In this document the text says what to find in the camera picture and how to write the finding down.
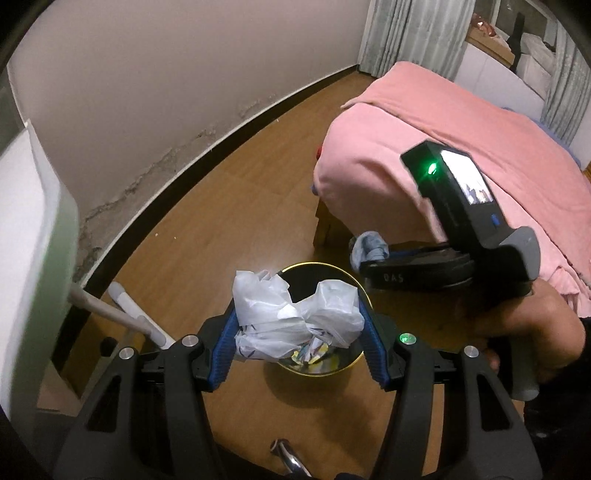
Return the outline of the person right hand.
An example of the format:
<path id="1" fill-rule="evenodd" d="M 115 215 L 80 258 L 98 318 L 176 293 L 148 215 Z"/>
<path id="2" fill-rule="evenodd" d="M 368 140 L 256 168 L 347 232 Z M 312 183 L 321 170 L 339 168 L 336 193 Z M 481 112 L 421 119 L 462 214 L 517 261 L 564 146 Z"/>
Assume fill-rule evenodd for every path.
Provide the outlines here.
<path id="1" fill-rule="evenodd" d="M 491 342 L 504 336 L 523 338 L 533 346 L 540 382 L 578 360 L 586 344 L 580 318 L 542 279 L 533 283 L 530 295 L 511 300 L 468 323 L 470 342 L 487 352 L 495 370 L 500 367 L 500 358 Z"/>

